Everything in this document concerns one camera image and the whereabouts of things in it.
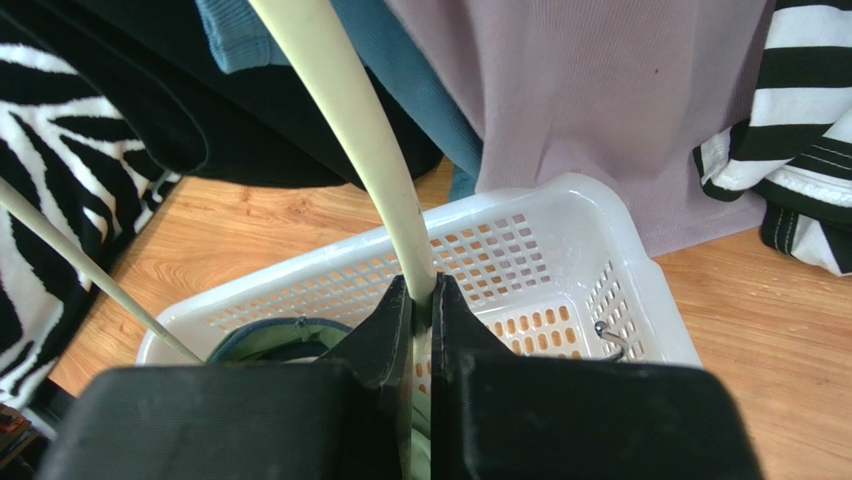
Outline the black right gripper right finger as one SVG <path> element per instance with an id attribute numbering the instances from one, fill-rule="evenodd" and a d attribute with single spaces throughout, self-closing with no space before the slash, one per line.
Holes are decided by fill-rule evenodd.
<path id="1" fill-rule="evenodd" d="M 512 352 L 456 280 L 434 292 L 435 479 L 759 479 L 722 383 L 692 367 Z"/>

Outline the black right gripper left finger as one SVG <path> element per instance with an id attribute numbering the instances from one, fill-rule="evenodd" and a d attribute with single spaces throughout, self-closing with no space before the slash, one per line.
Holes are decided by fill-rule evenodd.
<path id="1" fill-rule="evenodd" d="M 311 363 L 118 368 L 71 405 L 40 479 L 407 479 L 413 306 L 394 279 Z"/>

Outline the green tank top navy trim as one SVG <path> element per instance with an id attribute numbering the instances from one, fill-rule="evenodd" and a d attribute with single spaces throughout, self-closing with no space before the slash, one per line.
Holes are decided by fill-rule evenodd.
<path id="1" fill-rule="evenodd" d="M 309 362 L 339 344 L 352 328 L 321 318 L 270 318 L 229 333 L 206 362 Z M 431 399 L 416 391 L 412 399 L 411 477 L 431 477 Z"/>

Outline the cream plastic hanger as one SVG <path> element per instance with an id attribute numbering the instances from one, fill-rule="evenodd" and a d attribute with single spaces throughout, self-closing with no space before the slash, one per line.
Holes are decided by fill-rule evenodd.
<path id="1" fill-rule="evenodd" d="M 387 227 L 412 301 L 414 362 L 433 340 L 438 275 L 413 182 L 375 91 L 331 4 L 256 1 L 253 8 L 290 59 L 349 156 Z"/>

